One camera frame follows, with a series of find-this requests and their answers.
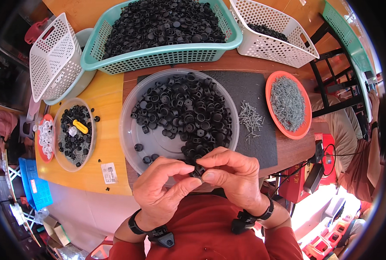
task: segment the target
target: fingernail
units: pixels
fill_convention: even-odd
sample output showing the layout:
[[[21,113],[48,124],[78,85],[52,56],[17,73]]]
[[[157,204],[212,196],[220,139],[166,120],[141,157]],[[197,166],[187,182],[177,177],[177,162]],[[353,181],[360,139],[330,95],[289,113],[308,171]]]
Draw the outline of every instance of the fingernail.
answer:
[[[207,180],[207,181],[212,181],[213,179],[215,178],[215,174],[213,174],[213,172],[208,172],[208,173],[205,173],[203,174],[202,176],[202,180]]]
[[[202,185],[202,181],[200,179],[198,178],[195,178],[195,179],[196,179],[195,181],[190,182],[190,187],[192,188],[196,188],[199,185],[199,183],[200,185]]]

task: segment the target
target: black power adapter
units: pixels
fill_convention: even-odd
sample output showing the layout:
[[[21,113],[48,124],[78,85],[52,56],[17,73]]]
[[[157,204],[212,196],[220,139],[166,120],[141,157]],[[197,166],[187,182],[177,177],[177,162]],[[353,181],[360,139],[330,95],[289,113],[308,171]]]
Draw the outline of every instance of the black power adapter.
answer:
[[[313,194],[315,192],[319,182],[322,179],[322,175],[325,173],[325,168],[323,164],[315,164],[313,165],[312,170],[310,171],[309,176],[303,185],[303,188],[306,192]]]

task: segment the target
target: yellow plastic piece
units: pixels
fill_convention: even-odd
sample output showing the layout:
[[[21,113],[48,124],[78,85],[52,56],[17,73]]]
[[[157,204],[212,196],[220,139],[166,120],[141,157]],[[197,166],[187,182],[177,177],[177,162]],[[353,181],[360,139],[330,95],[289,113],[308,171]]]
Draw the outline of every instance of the yellow plastic piece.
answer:
[[[77,121],[76,119],[73,120],[73,125],[75,127],[77,127],[77,129],[79,129],[80,132],[82,132],[82,133],[88,133],[88,131],[89,131],[85,125],[83,125],[81,122]]]

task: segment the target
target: floor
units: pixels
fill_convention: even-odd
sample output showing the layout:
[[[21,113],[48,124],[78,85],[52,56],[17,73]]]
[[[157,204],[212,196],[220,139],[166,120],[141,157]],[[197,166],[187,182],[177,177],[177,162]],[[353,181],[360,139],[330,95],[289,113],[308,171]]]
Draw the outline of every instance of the floor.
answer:
[[[135,211],[133,196],[108,195],[77,190],[49,182],[53,204],[50,215],[59,221],[72,244],[91,252]],[[145,249],[148,252],[149,241]]]

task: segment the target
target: red plate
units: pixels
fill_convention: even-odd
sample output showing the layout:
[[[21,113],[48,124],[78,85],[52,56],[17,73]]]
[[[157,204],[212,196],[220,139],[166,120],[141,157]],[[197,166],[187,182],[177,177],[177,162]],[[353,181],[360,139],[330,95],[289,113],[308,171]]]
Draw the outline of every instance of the red plate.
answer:
[[[47,121],[53,122],[53,136],[54,136],[55,132],[54,132],[54,120],[53,120],[53,117],[50,114],[45,114],[43,119],[40,121],[39,126],[43,124],[44,119],[47,120]],[[54,151],[53,151],[53,153],[51,155],[51,158],[48,159],[47,156],[43,153],[43,147],[40,145],[40,130],[37,130],[37,133],[36,133],[35,136],[36,136],[36,145],[38,147],[38,152],[40,154],[40,157],[41,157],[41,159],[45,163],[48,164],[53,159],[53,157],[54,157]]]
[[[284,126],[279,122],[277,117],[275,116],[273,112],[273,107],[271,106],[271,89],[272,89],[272,83],[275,81],[276,78],[279,78],[281,76],[286,76],[289,79],[294,80],[297,83],[297,87],[300,89],[301,94],[303,95],[304,102],[306,104],[305,109],[305,122],[297,129],[296,132],[288,131],[284,128]],[[267,84],[265,85],[265,98],[267,99],[268,104],[268,110],[270,111],[271,117],[273,118],[275,124],[277,125],[278,129],[288,138],[297,140],[303,138],[307,132],[309,131],[310,125],[312,124],[312,106],[310,104],[309,96],[307,95],[306,90],[304,89],[303,85],[301,85],[300,81],[298,81],[293,75],[291,75],[288,72],[285,71],[276,71],[273,74],[271,74],[268,77]]]

